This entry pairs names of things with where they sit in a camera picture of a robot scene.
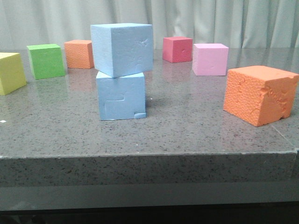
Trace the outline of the light blue foam cube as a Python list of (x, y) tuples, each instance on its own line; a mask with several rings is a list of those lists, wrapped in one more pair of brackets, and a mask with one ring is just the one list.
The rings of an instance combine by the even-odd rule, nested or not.
[(96, 76), (101, 120), (146, 117), (144, 74), (112, 78), (99, 71)]
[(97, 24), (90, 29), (95, 69), (113, 78), (152, 70), (151, 24)]

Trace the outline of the right red foam cube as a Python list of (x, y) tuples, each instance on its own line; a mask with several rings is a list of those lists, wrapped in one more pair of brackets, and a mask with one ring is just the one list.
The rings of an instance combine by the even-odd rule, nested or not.
[(192, 60), (193, 39), (183, 36), (164, 37), (162, 58), (170, 63)]

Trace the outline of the pink foam cube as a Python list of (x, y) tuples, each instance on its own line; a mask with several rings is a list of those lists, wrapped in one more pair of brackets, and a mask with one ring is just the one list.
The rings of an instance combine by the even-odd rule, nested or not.
[(221, 43), (193, 45), (192, 70), (197, 76), (225, 76), (229, 47)]

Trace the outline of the far orange foam cube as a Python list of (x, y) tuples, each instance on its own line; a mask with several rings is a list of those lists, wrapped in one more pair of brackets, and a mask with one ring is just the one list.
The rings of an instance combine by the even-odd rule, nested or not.
[(91, 69), (94, 67), (91, 40), (71, 40), (64, 43), (68, 68)]

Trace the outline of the orange foam cube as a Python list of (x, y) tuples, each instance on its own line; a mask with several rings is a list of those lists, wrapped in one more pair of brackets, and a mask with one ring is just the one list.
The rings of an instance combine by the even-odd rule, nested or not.
[(291, 114), (299, 76), (267, 66), (228, 70), (223, 109), (254, 126)]
[(68, 68), (91, 69), (94, 67), (91, 40), (71, 40), (64, 43)]

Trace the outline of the near orange foam cube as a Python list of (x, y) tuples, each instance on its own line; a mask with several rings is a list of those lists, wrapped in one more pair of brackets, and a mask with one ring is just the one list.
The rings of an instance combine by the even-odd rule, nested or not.
[(254, 126), (291, 114), (299, 76), (267, 66), (228, 70), (223, 109)]

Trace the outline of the green foam cube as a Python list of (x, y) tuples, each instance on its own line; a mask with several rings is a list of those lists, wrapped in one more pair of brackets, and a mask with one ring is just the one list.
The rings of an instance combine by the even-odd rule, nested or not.
[(28, 45), (27, 49), (31, 72), (36, 80), (65, 75), (62, 51), (59, 45)]

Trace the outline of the pale grey curtain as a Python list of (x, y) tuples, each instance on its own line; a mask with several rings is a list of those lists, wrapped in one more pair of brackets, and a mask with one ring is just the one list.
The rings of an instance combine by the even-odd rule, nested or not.
[(92, 24), (152, 24), (154, 47), (185, 36), (231, 48), (299, 45), (296, 0), (3, 0), (1, 49), (88, 40)]

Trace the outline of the yellow foam cube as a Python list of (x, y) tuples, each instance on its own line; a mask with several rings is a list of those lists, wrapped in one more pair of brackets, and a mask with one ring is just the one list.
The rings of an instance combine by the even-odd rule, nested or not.
[(20, 53), (0, 53), (0, 94), (7, 95), (27, 84)]

